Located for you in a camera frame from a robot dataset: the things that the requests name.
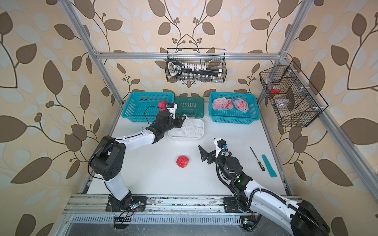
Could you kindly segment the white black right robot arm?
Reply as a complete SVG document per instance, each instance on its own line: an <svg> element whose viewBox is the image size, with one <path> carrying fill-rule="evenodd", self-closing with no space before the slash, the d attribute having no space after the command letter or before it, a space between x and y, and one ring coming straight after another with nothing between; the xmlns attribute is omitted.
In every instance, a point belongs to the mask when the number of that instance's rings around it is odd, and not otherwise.
<svg viewBox="0 0 378 236"><path fill-rule="evenodd" d="M203 162L215 164L217 177L232 193L238 210L258 213L292 236L329 235L329 226L310 202L290 200L260 185L243 172L239 160L226 145L212 152L202 146L198 149Z"/></svg>

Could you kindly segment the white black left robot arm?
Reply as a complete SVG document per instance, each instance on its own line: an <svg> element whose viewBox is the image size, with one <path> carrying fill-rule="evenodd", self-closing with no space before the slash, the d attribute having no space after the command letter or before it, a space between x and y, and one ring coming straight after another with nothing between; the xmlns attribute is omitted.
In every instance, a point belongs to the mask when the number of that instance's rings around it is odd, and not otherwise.
<svg viewBox="0 0 378 236"><path fill-rule="evenodd" d="M168 108L159 111L156 119L139 133L118 138L107 135L102 138L89 160L88 167L105 184L110 192L109 202L116 211L126 211L134 207L132 193L120 173L125 153L160 141L167 131L184 127L188 119L186 115L176 115L172 108Z"/></svg>

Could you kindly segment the white foam net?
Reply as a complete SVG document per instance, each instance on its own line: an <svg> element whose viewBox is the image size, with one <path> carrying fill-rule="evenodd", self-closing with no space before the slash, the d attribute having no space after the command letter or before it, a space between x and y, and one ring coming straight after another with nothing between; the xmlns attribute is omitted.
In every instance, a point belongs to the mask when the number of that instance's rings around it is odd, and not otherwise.
<svg viewBox="0 0 378 236"><path fill-rule="evenodd" d="M188 128L188 132L188 136L191 138L200 138L204 134L203 127L201 126L191 126L190 128Z"/></svg>
<svg viewBox="0 0 378 236"><path fill-rule="evenodd" d="M193 122L190 120L190 118L188 118L187 115L184 114L184 116L186 116L186 120L184 121L183 127L181 129L182 129L184 135L188 137L188 134L189 134L188 128L190 128L191 126L194 126L194 125L193 125Z"/></svg>

